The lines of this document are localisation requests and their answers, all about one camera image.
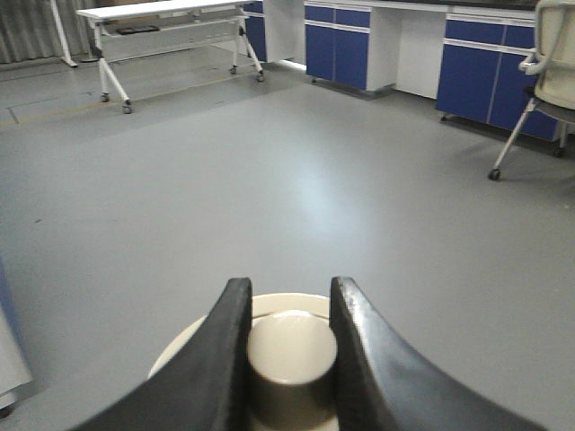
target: white folding table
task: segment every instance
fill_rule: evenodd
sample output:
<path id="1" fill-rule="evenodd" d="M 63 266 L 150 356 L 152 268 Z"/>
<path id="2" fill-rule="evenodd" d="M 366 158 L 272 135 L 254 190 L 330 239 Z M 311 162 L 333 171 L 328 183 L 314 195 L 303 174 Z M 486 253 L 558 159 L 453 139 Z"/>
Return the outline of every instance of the white folding table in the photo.
<path id="1" fill-rule="evenodd" d="M 198 46 L 233 40 L 235 48 L 230 74 L 237 73 L 240 40 L 244 43 L 257 70 L 258 82 L 263 70 L 245 34 L 243 4 L 252 0 L 166 0 L 125 4 L 77 11 L 94 31 L 95 55 L 99 58 L 101 101 L 110 100 L 109 82 L 123 100 L 123 112 L 132 112 L 132 103 L 111 70 L 110 62 L 146 57 Z M 118 22 L 140 18 L 143 21 Z"/>

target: blue cabinet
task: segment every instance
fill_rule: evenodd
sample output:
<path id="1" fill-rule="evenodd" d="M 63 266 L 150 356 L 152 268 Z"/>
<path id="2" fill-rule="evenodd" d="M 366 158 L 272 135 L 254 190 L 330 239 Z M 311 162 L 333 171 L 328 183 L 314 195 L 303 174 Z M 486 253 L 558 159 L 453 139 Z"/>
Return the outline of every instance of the blue cabinet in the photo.
<path id="1" fill-rule="evenodd" d="M 268 50 L 266 47 L 266 22 L 263 13 L 263 2 L 248 3 L 243 6 L 243 11 L 249 16 L 245 20 L 245 33 L 252 44 L 258 60 L 268 61 Z"/>
<path id="2" fill-rule="evenodd" d="M 305 64 L 307 74 L 333 81 L 335 29 L 319 25 L 305 26 Z"/>
<path id="3" fill-rule="evenodd" d="M 486 123 L 499 58 L 499 52 L 445 45 L 438 110 Z"/>
<path id="4" fill-rule="evenodd" d="M 371 8 L 305 3 L 307 74 L 367 89 Z"/>
<path id="5" fill-rule="evenodd" d="M 367 47 L 369 34 L 335 30 L 336 83 L 365 90 L 367 88 Z"/>
<path id="6" fill-rule="evenodd" d="M 438 110 L 511 130 L 525 108 L 524 89 L 535 77 L 518 70 L 534 44 L 533 26 L 447 20 L 438 87 Z M 552 140 L 556 121 L 531 114 L 523 133 Z"/>
<path id="7" fill-rule="evenodd" d="M 266 23 L 263 16 L 251 15 L 245 20 L 245 32 L 260 61 L 268 61 L 266 49 Z"/>

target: white countertop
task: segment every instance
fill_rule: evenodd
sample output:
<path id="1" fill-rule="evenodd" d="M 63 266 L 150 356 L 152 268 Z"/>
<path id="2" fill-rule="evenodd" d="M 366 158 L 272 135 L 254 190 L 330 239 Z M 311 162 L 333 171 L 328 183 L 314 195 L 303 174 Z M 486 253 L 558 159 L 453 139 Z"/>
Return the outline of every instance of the white countertop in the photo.
<path id="1" fill-rule="evenodd" d="M 159 13 L 185 12 L 193 9 L 251 3 L 252 0 L 166 0 L 162 2 L 124 4 L 76 11 L 95 22 L 156 15 Z"/>

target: chair leg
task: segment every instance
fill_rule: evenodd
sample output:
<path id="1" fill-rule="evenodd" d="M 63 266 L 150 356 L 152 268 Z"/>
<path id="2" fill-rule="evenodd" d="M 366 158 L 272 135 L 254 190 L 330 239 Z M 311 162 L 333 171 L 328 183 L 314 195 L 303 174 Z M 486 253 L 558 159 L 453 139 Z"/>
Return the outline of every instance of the chair leg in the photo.
<path id="1" fill-rule="evenodd" d="M 565 146 L 567 145 L 567 132 L 569 130 L 569 123 L 561 123 L 561 138 L 559 140 L 559 147 L 553 150 L 553 155 L 557 158 L 562 158 L 565 154 Z"/>
<path id="2" fill-rule="evenodd" d="M 531 112 L 533 112 L 536 107 L 537 107 L 536 98 L 532 97 L 529 100 L 529 103 L 527 104 L 527 106 L 525 107 L 525 110 L 521 114 L 521 117 L 519 117 L 519 121 L 515 125 L 513 132 L 511 132 L 511 136 L 509 137 L 509 139 L 505 143 L 505 146 L 501 150 L 500 156 L 497 158 L 497 161 L 495 162 L 495 164 L 493 164 L 493 169 L 491 169 L 491 171 L 489 172 L 489 175 L 488 175 L 488 178 L 490 180 L 497 181 L 500 178 L 500 176 L 501 176 L 500 165 L 501 165 L 501 162 L 503 162 L 503 158 L 508 153 L 511 146 L 517 140 L 517 138 L 519 136 L 519 132 L 521 131 L 521 129 L 525 125 L 525 122 L 529 118 L 529 115 L 531 114 Z"/>

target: cabinet drawer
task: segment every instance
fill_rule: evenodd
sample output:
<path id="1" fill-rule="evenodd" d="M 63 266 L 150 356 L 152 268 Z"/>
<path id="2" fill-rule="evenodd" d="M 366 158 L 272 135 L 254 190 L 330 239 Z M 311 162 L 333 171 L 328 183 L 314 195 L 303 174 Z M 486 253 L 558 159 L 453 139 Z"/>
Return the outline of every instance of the cabinet drawer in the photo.
<path id="1" fill-rule="evenodd" d="M 243 5 L 246 12 L 263 13 L 263 2 L 253 2 Z"/>
<path id="2" fill-rule="evenodd" d="M 353 11 L 349 9 L 336 9 L 335 22 L 343 25 L 353 25 L 354 27 L 369 27 L 369 11 Z"/>
<path id="3" fill-rule="evenodd" d="M 532 48 L 535 46 L 535 29 L 508 25 L 503 45 L 516 48 Z"/>
<path id="4" fill-rule="evenodd" d="M 335 10 L 331 7 L 305 6 L 305 18 L 310 21 L 333 22 Z"/>
<path id="5" fill-rule="evenodd" d="M 448 20 L 446 38 L 500 45 L 504 30 L 505 26 L 501 24 Z"/>

